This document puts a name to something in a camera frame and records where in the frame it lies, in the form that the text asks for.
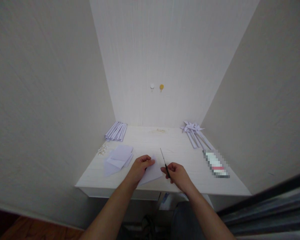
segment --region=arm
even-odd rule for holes
[[[145,169],[154,164],[148,155],[135,160],[126,178],[114,191],[106,205],[90,224],[80,239],[116,239],[133,191],[144,175]]]
[[[168,179],[166,169],[162,167],[161,171],[166,174],[166,179]],[[235,239],[209,203],[194,186],[184,167],[177,163],[170,163],[168,165],[168,171],[171,176],[170,183],[175,183],[189,198],[192,209],[196,214],[206,239]]]

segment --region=hand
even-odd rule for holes
[[[155,160],[151,159],[149,155],[138,157],[131,166],[130,171],[128,172],[124,181],[127,182],[130,186],[134,187],[134,189],[136,189],[139,181],[146,171],[146,168],[153,165],[154,163]]]
[[[195,188],[189,175],[182,165],[178,163],[170,163],[167,167],[171,177],[170,183],[175,183],[183,193],[187,195],[189,191]],[[165,167],[161,168],[161,172],[166,174],[166,179],[169,178]]]

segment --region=white desk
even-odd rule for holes
[[[162,149],[167,165],[176,162],[184,166],[190,179],[205,194],[250,196],[251,193],[240,181],[232,169],[225,164],[230,178],[216,178],[212,175],[202,148],[193,149],[187,134],[180,128],[133,127],[128,126],[123,142],[105,142],[109,147],[104,154],[96,155],[87,170],[79,179],[76,187],[90,197],[110,197],[127,175],[134,160],[142,155],[150,157],[155,154],[157,161],[164,167],[160,152]],[[133,147],[133,158],[128,167],[109,177],[103,176],[103,160],[109,156],[119,144]],[[137,187],[132,199],[158,200],[160,192],[180,192],[175,184],[165,177]]]

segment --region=jeans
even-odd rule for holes
[[[131,239],[129,231],[121,227],[117,240]],[[171,239],[202,239],[205,240],[199,222],[189,202],[178,203],[171,222]]]

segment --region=paper pinwheel on stick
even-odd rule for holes
[[[214,149],[212,144],[201,132],[204,128],[200,128],[197,123],[190,123],[188,121],[184,121],[184,123],[186,126],[180,128],[183,129],[183,132],[187,133],[193,148],[200,147],[201,145],[205,150]]]

